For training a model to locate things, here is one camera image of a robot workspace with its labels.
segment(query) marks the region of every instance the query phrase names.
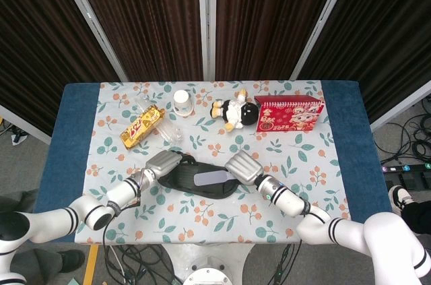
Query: yellow floor tape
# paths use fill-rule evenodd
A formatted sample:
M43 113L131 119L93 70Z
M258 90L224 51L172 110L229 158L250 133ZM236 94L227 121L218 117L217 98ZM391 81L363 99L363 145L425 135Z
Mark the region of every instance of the yellow floor tape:
M98 245L91 245L90 252L88 253L86 275L84 276L83 285L92 285L93 283L94 269L96 267L98 250Z

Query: black shoe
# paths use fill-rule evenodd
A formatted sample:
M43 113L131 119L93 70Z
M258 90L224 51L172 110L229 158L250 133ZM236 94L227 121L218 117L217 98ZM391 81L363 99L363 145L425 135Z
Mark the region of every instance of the black shoe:
M61 273L70 273L77 270L86 260L86 256L80 250L59 251L59 254L63 260Z

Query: black pants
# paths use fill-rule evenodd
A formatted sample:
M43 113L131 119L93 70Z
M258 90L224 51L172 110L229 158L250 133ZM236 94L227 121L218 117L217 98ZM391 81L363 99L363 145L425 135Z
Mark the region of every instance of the black pants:
M407 204L401 217L413 232L431 234L431 201Z

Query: floral tablecloth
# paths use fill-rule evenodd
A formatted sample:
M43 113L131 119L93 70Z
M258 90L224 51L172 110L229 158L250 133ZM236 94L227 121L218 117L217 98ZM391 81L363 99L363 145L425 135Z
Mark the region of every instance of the floral tablecloth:
M200 162L223 166L245 150L293 192L328 211L334 218L350 218L330 118L324 108L310 132L256 133L255 126L224 130L221 118L209 115L215 100L235 97L246 88L248 97L268 94L308 94L324 100L320 81L142 82L102 83L88 154L84 194L106 204L106 192L145 166L163 149L172 149L156 132L132 150L120 140L137 115L133 99L148 97L165 108L184 140L176 150ZM172 109L176 90L188 90L195 105L192 115L178 117ZM207 199L154 183L142 193L141 206L124 211L108 227L106 242L122 243L290 243L298 242L291 218L270 204L254 187L240 185L225 199ZM79 225L77 243L98 243L102 231Z

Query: person's shoe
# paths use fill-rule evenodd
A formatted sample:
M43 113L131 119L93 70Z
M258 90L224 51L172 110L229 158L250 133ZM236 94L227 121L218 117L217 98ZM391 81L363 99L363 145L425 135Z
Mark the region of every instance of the person's shoe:
M80 250L59 251L63 260L61 273L70 273L82 266L86 260L85 254Z
M393 213L399 216L401 216L401 211L403 211L407 204L414 202L409 192L399 185L392 186L389 189L389 201L391 202Z

